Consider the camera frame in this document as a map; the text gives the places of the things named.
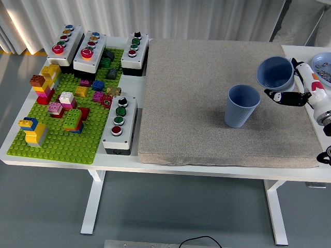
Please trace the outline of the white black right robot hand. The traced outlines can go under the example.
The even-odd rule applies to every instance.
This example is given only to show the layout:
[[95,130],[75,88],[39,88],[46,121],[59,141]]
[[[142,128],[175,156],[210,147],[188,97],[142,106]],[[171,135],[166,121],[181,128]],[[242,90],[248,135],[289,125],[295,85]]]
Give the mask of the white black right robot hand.
[[270,89],[264,90],[274,102],[287,106],[303,106],[309,104],[314,109],[314,117],[330,114],[330,97],[327,95],[323,84],[311,67],[303,62],[298,62],[295,58],[291,60],[295,72],[299,76],[304,90],[301,92],[276,92]]

